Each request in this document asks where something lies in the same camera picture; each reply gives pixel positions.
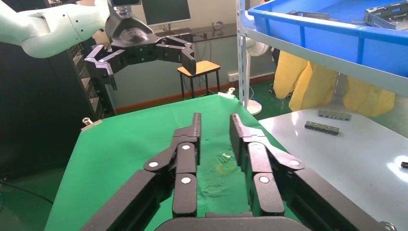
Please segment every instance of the yellow fabric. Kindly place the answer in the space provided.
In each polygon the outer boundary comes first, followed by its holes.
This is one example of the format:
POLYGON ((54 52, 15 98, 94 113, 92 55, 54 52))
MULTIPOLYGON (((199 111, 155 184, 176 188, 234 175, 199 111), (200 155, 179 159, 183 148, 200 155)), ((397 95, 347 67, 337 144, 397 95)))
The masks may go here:
POLYGON ((379 116, 394 108, 395 93, 348 76, 344 105, 363 116, 379 116))
MULTIPOLYGON (((298 111, 329 103, 337 73, 281 51, 274 90, 278 99, 293 92, 289 107, 298 111)), ((363 116, 379 116, 393 109, 395 94, 354 77, 348 77, 344 105, 363 116)))
POLYGON ((289 103, 290 109, 299 111, 329 103, 332 99, 336 76, 337 72, 308 62, 293 91, 289 103))
POLYGON ((273 89, 276 98, 284 99, 293 92, 296 82, 308 61, 284 51, 280 52, 273 89))

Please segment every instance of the floor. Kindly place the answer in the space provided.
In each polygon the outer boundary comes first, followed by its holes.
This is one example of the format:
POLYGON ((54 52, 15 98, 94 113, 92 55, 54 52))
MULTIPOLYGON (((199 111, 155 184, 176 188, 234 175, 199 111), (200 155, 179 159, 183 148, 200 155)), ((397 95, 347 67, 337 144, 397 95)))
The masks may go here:
MULTIPOLYGON (((253 99, 263 105, 262 112, 255 115, 258 120, 290 113, 289 99, 278 100, 269 94, 272 81, 251 85, 254 90, 253 99)), ((397 97, 395 109, 391 112, 373 118, 379 124, 408 138, 408 99, 397 97)), ((30 177, 25 177, 13 183, 41 194, 52 201, 58 191, 64 169, 55 169, 30 177)), ((35 196, 8 186, 0 186, 0 230, 42 231, 47 222, 51 205, 35 196)))

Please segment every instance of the wooden stool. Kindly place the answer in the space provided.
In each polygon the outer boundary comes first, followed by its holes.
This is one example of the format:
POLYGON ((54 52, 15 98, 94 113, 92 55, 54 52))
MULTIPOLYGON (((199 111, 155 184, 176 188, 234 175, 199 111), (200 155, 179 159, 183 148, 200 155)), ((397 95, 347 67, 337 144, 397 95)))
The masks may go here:
POLYGON ((205 75, 205 87, 206 87, 206 92, 207 95, 210 94, 210 90, 208 89, 208 78, 207 74, 211 72, 216 72, 217 74, 217 89, 220 92, 220 86, 219 86, 219 76, 218 76, 218 70, 221 69, 221 67, 217 64, 214 64, 210 61, 201 61, 197 63, 197 71, 195 75, 190 74, 184 67, 179 67, 177 68, 177 71, 180 72, 180 82, 181 82, 181 95, 184 100, 184 85, 183 85, 183 78, 184 76, 187 76, 190 78, 190 87, 191 87, 191 98, 194 98, 194 85, 193 85, 193 78, 205 75))

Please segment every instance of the power outlet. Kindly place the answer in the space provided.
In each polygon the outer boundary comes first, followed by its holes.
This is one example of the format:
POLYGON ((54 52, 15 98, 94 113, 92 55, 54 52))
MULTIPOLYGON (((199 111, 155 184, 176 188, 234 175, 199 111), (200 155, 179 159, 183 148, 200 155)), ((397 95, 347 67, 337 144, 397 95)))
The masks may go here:
POLYGON ((238 81, 238 72, 237 73, 233 73, 233 74, 228 74, 228 81, 229 82, 235 82, 238 81))

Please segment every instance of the green backdrop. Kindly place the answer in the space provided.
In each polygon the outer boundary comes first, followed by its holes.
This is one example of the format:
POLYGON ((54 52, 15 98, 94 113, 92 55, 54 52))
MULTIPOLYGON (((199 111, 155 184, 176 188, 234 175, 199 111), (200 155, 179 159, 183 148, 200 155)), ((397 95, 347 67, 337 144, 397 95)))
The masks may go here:
MULTIPOLYGON (((136 170, 170 145, 175 129, 191 124, 194 112, 202 113, 198 216, 203 217, 206 212, 249 211, 244 174, 231 150, 230 115, 238 113, 246 126, 262 126, 237 99, 212 95, 107 118, 81 132, 46 230, 79 230, 136 170)), ((268 138, 283 149, 272 136, 268 138)), ((170 197, 161 203, 146 230, 154 230, 172 218, 172 201, 170 197)), ((285 215, 295 218, 288 208, 285 215)))

